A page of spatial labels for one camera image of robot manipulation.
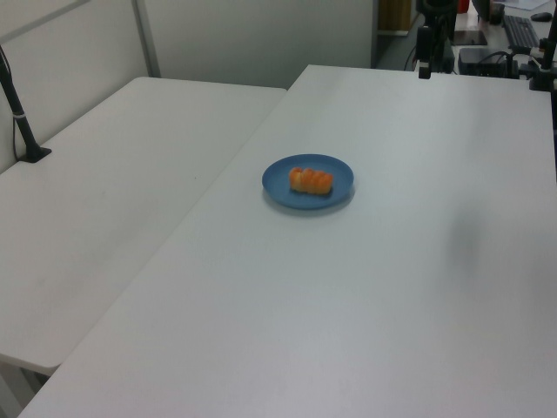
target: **wall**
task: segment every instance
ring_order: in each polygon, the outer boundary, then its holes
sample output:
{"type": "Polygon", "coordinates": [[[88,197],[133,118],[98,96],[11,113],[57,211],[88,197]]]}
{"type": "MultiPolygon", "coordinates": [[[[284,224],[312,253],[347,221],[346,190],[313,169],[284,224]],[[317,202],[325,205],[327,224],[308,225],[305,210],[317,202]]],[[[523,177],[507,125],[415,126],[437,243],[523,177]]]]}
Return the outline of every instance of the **wall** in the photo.
{"type": "Polygon", "coordinates": [[[289,88],[308,64],[369,68],[378,0],[138,0],[164,78],[289,88]]]}
{"type": "MultiPolygon", "coordinates": [[[[90,0],[3,44],[42,144],[114,91],[146,76],[131,0],[90,0]]],[[[18,153],[24,153],[17,135],[18,153]]],[[[11,110],[0,94],[0,172],[14,163],[11,110]]]]}

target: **white table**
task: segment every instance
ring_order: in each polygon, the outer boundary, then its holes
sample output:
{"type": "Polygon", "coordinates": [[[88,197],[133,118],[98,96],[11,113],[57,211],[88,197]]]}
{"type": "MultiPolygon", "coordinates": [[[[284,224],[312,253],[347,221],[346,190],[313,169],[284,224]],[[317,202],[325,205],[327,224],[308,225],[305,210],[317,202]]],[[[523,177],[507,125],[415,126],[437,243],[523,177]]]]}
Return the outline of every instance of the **white table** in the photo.
{"type": "Polygon", "coordinates": [[[527,83],[308,67],[21,417],[554,417],[554,170],[527,83]],[[304,152],[349,204],[269,201],[304,152]]]}
{"type": "Polygon", "coordinates": [[[51,374],[285,91],[139,78],[0,176],[0,361],[51,374]]]}

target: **black cable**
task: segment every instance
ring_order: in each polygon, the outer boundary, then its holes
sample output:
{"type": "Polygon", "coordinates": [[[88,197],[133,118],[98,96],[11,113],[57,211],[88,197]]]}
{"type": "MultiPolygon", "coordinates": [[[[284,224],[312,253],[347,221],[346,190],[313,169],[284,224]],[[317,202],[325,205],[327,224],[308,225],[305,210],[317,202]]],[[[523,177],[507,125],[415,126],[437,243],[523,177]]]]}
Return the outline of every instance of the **black cable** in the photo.
{"type": "Polygon", "coordinates": [[[505,71],[505,78],[509,77],[509,74],[507,74],[507,69],[511,68],[509,60],[512,61],[515,54],[509,54],[508,52],[505,52],[505,51],[497,51],[497,52],[494,52],[493,54],[489,54],[489,55],[483,57],[480,61],[478,61],[476,64],[474,64],[474,68],[477,70],[478,65],[480,65],[484,61],[488,60],[489,58],[497,57],[498,55],[501,55],[501,57],[506,57],[507,58],[508,67],[506,68],[506,71],[505,71]]]}
{"type": "Polygon", "coordinates": [[[509,54],[508,52],[497,51],[497,52],[494,52],[493,54],[489,54],[489,55],[483,57],[483,58],[482,58],[480,61],[478,61],[475,65],[481,64],[481,63],[483,63],[484,61],[488,60],[489,58],[491,58],[491,57],[497,57],[498,55],[501,55],[501,56],[503,56],[503,57],[507,57],[507,59],[513,58],[513,55],[512,55],[512,54],[509,54]]]}
{"type": "MultiPolygon", "coordinates": [[[[2,45],[0,45],[0,58],[5,62],[6,69],[8,70],[8,72],[11,76],[10,62],[8,61],[8,58],[6,57],[6,54],[3,52],[2,45]]],[[[12,147],[13,152],[14,152],[14,158],[16,159],[16,162],[18,162],[19,158],[17,157],[17,152],[16,152],[16,118],[15,117],[12,117],[11,123],[12,123],[12,126],[11,126],[11,147],[12,147]]]]}
{"type": "Polygon", "coordinates": [[[406,58],[406,62],[404,63],[404,71],[406,71],[406,67],[408,66],[408,61],[410,61],[410,57],[412,56],[412,53],[416,51],[416,47],[414,46],[412,48],[412,50],[410,51],[410,53],[408,54],[408,57],[406,58]]]}
{"type": "Polygon", "coordinates": [[[0,55],[2,56],[3,61],[6,63],[6,68],[8,69],[9,74],[11,74],[10,63],[8,62],[6,54],[3,53],[2,45],[0,45],[0,55]]]}
{"type": "Polygon", "coordinates": [[[17,157],[17,152],[16,152],[16,118],[12,118],[12,129],[11,129],[11,146],[14,150],[14,158],[16,159],[16,162],[19,161],[19,158],[17,157]]]}

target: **desk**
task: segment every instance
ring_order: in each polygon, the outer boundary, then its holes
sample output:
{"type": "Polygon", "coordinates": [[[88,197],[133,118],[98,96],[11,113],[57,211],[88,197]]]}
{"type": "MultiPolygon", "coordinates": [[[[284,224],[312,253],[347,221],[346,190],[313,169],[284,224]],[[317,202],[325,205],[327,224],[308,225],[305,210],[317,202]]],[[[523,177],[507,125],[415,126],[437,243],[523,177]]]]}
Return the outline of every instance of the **desk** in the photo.
{"type": "Polygon", "coordinates": [[[0,176],[0,361],[51,374],[284,95],[139,78],[0,176]]]}
{"type": "Polygon", "coordinates": [[[556,252],[547,94],[310,66],[21,417],[553,418],[556,252]],[[348,204],[269,201],[304,152],[348,204]]]}
{"type": "MultiPolygon", "coordinates": [[[[513,9],[511,7],[505,8],[505,13],[509,16],[527,18],[530,18],[530,16],[535,13],[541,13],[542,11],[548,11],[553,14],[555,12],[555,2],[551,1],[549,3],[543,4],[534,10],[519,10],[513,9]]],[[[532,22],[532,26],[534,27],[534,30],[536,31],[538,37],[543,38],[549,35],[551,22],[532,22]]],[[[486,35],[487,46],[478,46],[477,48],[489,48],[498,51],[510,52],[510,50],[507,48],[509,42],[507,34],[505,32],[505,28],[503,28],[501,24],[491,25],[484,21],[478,22],[478,12],[475,10],[472,4],[470,4],[468,13],[457,15],[455,30],[481,30],[482,32],[484,32],[484,35],[486,35]]],[[[459,72],[459,52],[461,48],[476,47],[471,45],[453,47],[455,56],[454,70],[457,72],[459,72]]],[[[526,64],[528,61],[528,58],[524,56],[516,56],[514,59],[519,63],[519,65],[526,64]]]]}

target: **blue plate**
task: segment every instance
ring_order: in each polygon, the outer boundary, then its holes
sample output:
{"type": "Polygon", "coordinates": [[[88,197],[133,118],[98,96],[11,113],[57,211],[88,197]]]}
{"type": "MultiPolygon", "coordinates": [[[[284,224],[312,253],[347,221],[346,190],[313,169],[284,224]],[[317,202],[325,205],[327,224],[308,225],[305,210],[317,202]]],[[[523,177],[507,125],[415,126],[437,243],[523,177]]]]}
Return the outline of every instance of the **blue plate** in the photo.
{"type": "Polygon", "coordinates": [[[271,164],[263,173],[263,187],[269,196],[277,203],[295,209],[321,209],[336,205],[349,196],[353,183],[354,173],[346,163],[320,154],[292,155],[271,164]],[[319,196],[293,191],[288,174],[294,167],[310,167],[331,173],[331,192],[319,196]]]}

